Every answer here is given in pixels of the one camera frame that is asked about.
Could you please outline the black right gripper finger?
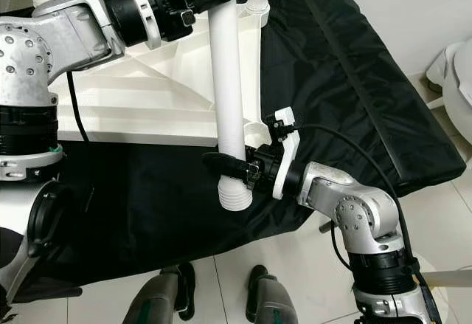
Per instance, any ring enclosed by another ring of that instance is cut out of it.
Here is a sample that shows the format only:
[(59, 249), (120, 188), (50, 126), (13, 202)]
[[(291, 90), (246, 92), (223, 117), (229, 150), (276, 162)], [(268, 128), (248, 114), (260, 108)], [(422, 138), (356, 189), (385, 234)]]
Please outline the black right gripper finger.
[(250, 162), (242, 161), (236, 156), (220, 152), (208, 152), (201, 156), (203, 166), (219, 176), (228, 176), (229, 178), (248, 178), (255, 172), (255, 165)]

